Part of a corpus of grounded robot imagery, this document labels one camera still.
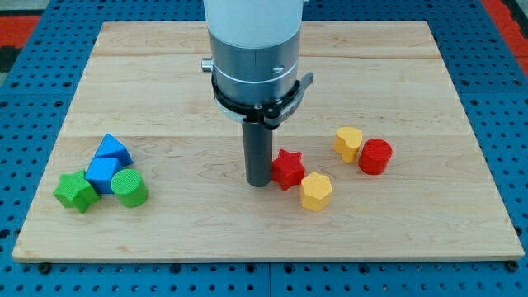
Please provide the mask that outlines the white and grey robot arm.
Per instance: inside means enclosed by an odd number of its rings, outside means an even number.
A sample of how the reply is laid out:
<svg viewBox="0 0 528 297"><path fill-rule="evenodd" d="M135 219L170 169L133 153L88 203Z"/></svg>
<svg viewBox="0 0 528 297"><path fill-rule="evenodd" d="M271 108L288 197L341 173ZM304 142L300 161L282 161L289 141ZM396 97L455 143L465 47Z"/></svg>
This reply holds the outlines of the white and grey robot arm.
<svg viewBox="0 0 528 297"><path fill-rule="evenodd" d="M303 0L204 0L214 97L234 120L276 127L313 81L297 78Z"/></svg>

